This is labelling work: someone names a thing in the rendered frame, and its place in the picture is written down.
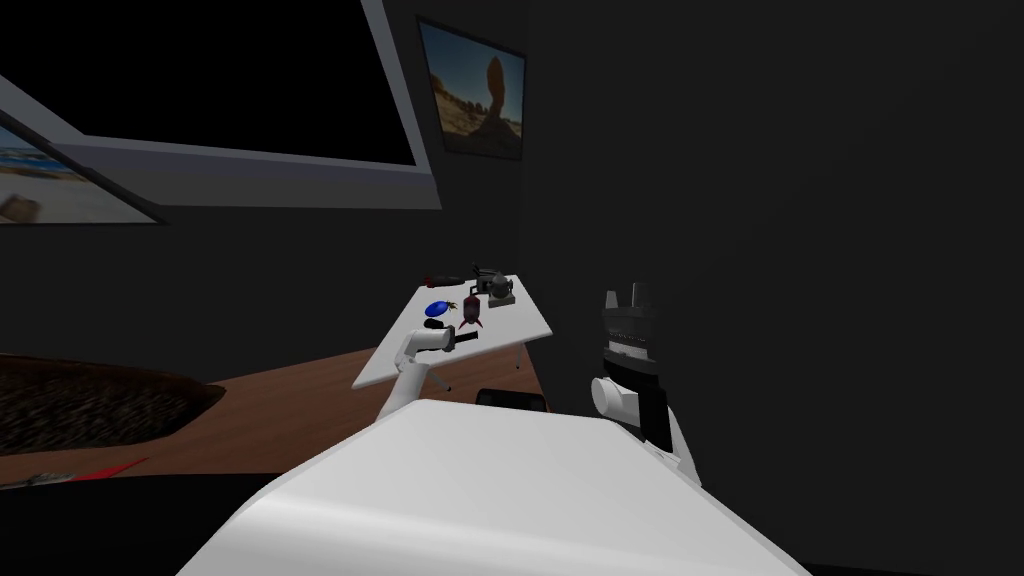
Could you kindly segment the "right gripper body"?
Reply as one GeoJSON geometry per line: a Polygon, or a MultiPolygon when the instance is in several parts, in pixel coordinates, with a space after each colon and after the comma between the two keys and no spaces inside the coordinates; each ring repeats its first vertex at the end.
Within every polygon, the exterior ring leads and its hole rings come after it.
{"type": "Polygon", "coordinates": [[[604,308],[602,321],[608,351],[634,359],[653,360],[656,319],[656,311],[650,307],[604,308]]]}

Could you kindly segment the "white table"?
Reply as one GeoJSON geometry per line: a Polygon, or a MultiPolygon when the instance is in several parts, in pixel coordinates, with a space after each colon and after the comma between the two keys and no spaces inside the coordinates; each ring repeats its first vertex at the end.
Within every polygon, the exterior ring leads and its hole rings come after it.
{"type": "MultiPolygon", "coordinates": [[[[511,275],[509,279],[514,283],[512,294],[515,296],[516,302],[511,305],[490,308],[487,305],[487,300],[482,298],[481,321],[483,325],[481,327],[465,327],[466,331],[476,330],[478,332],[477,339],[459,343],[451,353],[421,352],[417,355],[416,360],[431,366],[444,366],[551,335],[552,331],[548,323],[519,278],[511,275]]],[[[467,281],[458,287],[428,288],[421,286],[417,288],[352,383],[352,388],[357,390],[396,378],[398,370],[394,363],[395,357],[404,348],[403,341],[408,333],[422,327],[425,319],[424,310],[432,302],[439,300],[461,303],[468,295],[471,285],[472,283],[467,281]]]]}

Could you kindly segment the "grey and black appliance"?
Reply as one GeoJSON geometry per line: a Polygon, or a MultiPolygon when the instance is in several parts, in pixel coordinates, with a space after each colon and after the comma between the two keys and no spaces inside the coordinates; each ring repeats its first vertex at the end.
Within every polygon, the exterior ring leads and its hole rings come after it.
{"type": "Polygon", "coordinates": [[[511,305],[516,302],[513,294],[514,283],[500,271],[479,268],[473,264],[476,275],[475,286],[470,289],[470,295],[485,297],[489,308],[511,305]]]}

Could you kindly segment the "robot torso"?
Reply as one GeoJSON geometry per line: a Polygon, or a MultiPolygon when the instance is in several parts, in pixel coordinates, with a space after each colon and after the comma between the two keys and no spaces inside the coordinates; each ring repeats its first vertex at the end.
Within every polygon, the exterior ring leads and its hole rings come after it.
{"type": "Polygon", "coordinates": [[[620,424],[421,399],[259,490],[177,576],[810,576],[620,424]]]}

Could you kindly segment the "large dark window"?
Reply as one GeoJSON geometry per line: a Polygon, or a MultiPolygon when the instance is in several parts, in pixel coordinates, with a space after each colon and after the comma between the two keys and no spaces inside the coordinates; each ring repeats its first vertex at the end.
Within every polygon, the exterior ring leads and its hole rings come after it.
{"type": "Polygon", "coordinates": [[[0,110],[161,206],[441,206],[383,0],[0,0],[0,110]]]}

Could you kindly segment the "dark brown rug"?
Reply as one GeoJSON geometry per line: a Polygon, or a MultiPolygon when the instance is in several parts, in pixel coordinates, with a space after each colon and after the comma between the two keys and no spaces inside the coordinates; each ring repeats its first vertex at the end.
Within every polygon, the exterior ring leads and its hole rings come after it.
{"type": "Polygon", "coordinates": [[[225,393],[173,373],[0,354],[0,457],[161,439],[225,393]]]}

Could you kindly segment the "rock landscape wall picture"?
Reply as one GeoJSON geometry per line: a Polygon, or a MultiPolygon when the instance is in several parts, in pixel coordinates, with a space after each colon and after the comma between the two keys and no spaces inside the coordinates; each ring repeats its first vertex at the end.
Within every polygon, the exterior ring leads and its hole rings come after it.
{"type": "Polygon", "coordinates": [[[526,55],[436,20],[416,23],[444,150],[520,161],[526,55]]]}

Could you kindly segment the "beach wall picture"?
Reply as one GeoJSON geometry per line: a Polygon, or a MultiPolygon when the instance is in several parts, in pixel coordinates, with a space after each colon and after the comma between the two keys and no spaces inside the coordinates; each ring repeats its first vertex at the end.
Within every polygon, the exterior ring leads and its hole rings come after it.
{"type": "Polygon", "coordinates": [[[0,224],[153,225],[118,186],[0,114],[0,224]]]}

